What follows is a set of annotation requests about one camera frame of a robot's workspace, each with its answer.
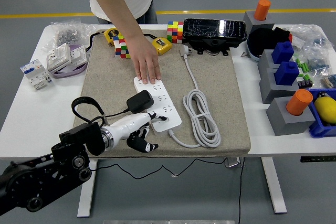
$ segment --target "power outlet socket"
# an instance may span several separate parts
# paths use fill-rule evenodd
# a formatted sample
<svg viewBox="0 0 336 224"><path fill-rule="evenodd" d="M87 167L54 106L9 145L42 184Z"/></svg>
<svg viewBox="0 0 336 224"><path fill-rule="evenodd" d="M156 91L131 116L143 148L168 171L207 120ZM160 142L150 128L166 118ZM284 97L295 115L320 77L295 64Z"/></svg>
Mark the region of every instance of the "power outlet socket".
<svg viewBox="0 0 336 224"><path fill-rule="evenodd" d="M156 80L155 84L143 84L142 80L135 77L134 86L138 93L147 90L153 97L154 104L146 110L147 113L157 113L168 118L166 121L150 122L155 135L162 136L167 134L168 130L178 130L182 126L180 115L162 81Z"/></svg>

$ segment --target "jeans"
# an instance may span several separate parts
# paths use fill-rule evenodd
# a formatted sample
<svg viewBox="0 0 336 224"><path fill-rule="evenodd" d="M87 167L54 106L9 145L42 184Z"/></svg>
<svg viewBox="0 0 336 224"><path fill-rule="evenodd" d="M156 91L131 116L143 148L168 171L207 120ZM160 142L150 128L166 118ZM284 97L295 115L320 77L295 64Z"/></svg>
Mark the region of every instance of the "jeans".
<svg viewBox="0 0 336 224"><path fill-rule="evenodd" d="M112 24L112 22L107 21L102 18L98 18L98 22L101 25L106 25L106 24ZM153 1L151 2L150 7L148 8L147 12L145 12L144 15L142 15L140 18L137 18L137 21L139 25L147 25L147 24L157 24L157 17L156 17L156 12L153 6Z"/></svg>

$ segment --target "white electrical device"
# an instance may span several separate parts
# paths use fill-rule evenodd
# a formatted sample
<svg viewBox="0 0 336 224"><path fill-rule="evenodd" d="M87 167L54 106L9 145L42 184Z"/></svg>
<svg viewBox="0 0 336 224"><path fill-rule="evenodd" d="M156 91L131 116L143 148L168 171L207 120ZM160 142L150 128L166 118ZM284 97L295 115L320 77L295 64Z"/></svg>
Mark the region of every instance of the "white electrical device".
<svg viewBox="0 0 336 224"><path fill-rule="evenodd" d="M57 72L69 63L71 63L70 47L66 43L49 51L47 69L50 73Z"/></svg>
<svg viewBox="0 0 336 224"><path fill-rule="evenodd" d="M168 118L166 121L150 122L155 135L162 136L167 134L168 130L178 130L182 126L180 115L162 81L156 80L155 84L143 84L142 80L135 77L134 86L138 93L147 90L153 97L154 104L146 110L147 113L155 112Z"/></svg>
<svg viewBox="0 0 336 224"><path fill-rule="evenodd" d="M80 46L75 48L70 52L71 64L73 64L76 68L88 62L86 58L86 50L84 46Z"/></svg>
<svg viewBox="0 0 336 224"><path fill-rule="evenodd" d="M39 60L20 67L35 89L40 89L51 82L51 78Z"/></svg>

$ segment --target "yellow floor line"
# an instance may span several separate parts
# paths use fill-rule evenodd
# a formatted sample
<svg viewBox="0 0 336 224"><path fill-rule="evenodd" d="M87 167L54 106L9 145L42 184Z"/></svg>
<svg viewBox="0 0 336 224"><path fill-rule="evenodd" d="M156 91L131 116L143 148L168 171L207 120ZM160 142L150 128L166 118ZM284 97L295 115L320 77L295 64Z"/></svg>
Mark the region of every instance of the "yellow floor line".
<svg viewBox="0 0 336 224"><path fill-rule="evenodd" d="M183 14L238 14L249 9L236 10L159 10L158 15L183 15ZM336 8L319 9L271 9L270 13L330 13L336 12ZM4 14L0 19L5 18L47 18L47 17L86 17L94 16L93 13L37 13L37 14Z"/></svg>

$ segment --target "white robotic hand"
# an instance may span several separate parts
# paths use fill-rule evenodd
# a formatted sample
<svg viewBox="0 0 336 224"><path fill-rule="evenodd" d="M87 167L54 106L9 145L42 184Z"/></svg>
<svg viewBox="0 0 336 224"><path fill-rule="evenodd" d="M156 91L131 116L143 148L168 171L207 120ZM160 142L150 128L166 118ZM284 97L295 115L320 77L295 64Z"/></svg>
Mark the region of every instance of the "white robotic hand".
<svg viewBox="0 0 336 224"><path fill-rule="evenodd" d="M148 113L132 114L123 117L110 126L103 126L100 131L105 143L105 151L113 149L120 140L127 140L127 145L139 152L151 152L158 148L144 138L149 132L149 122L157 117Z"/></svg>

